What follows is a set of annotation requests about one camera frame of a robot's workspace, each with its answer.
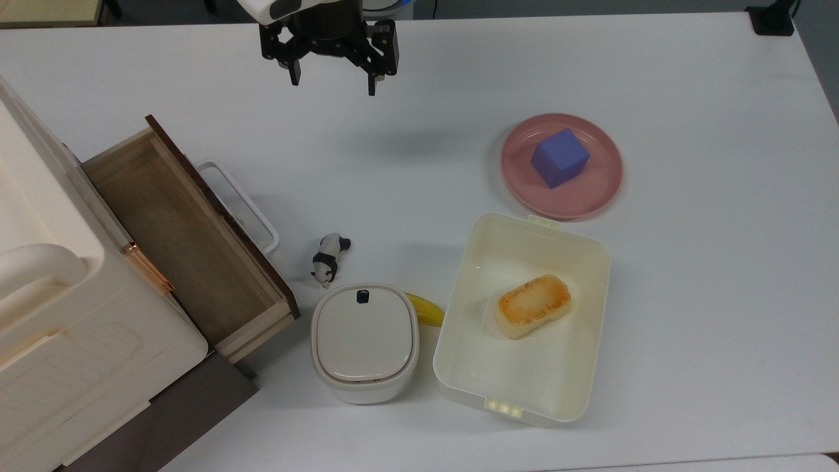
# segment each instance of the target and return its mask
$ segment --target wooden drawer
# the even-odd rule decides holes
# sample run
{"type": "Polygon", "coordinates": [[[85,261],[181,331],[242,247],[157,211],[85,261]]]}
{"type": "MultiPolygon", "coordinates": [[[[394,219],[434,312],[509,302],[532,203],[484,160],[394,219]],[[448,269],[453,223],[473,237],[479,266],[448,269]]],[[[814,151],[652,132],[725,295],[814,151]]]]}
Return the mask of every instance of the wooden drawer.
{"type": "Polygon", "coordinates": [[[289,287],[152,116],[81,164],[180,305],[231,362],[300,316],[289,287]]]}

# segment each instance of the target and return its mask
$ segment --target blue cube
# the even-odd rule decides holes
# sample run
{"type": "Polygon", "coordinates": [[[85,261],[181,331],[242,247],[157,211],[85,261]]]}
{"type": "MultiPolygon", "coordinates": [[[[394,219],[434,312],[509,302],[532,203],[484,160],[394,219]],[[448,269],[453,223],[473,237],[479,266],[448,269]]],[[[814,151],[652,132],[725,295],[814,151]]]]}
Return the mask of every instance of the blue cube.
{"type": "Polygon", "coordinates": [[[588,162],[589,153],[579,139],[565,128],[536,146],[530,164],[550,188],[576,177],[588,162]]]}

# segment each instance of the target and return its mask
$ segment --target toasted bread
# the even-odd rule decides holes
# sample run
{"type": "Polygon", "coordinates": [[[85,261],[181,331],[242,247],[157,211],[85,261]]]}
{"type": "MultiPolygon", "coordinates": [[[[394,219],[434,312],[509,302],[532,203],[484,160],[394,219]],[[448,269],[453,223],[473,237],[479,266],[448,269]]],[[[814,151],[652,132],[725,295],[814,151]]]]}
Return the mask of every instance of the toasted bread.
{"type": "Polygon", "coordinates": [[[568,286],[555,275],[542,275],[505,293],[495,310],[498,327],[512,339],[555,320],[570,310],[568,286]]]}

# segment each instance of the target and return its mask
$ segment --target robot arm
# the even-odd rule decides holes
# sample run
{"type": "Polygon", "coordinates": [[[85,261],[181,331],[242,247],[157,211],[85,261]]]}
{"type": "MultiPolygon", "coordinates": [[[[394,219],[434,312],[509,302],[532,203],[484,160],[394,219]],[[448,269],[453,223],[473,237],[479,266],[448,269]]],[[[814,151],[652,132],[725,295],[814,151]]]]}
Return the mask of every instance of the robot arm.
{"type": "Polygon", "coordinates": [[[291,83],[300,83],[300,59],[317,55],[346,57],[367,73],[367,91],[395,76],[399,64],[396,23],[392,19],[367,24],[362,0],[238,0],[259,22],[263,57],[287,69],[291,83]],[[279,40],[286,28],[292,37],[279,40]]]}

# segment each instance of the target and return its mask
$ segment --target container latch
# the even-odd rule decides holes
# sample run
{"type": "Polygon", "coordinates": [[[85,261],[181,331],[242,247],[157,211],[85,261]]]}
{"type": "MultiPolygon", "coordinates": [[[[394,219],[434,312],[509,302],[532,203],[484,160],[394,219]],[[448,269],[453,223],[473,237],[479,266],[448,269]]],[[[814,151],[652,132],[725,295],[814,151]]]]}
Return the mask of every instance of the container latch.
{"type": "Polygon", "coordinates": [[[496,400],[495,398],[487,398],[487,400],[483,402],[483,407],[487,408],[488,410],[493,410],[494,412],[499,412],[510,417],[522,417],[523,408],[521,406],[514,405],[506,401],[496,400]]]}
{"type": "Polygon", "coordinates": [[[539,226],[544,226],[546,228],[553,228],[553,229],[562,229],[562,223],[558,221],[554,221],[548,218],[541,218],[537,217],[536,215],[530,215],[527,220],[533,224],[538,224],[539,226]]]}

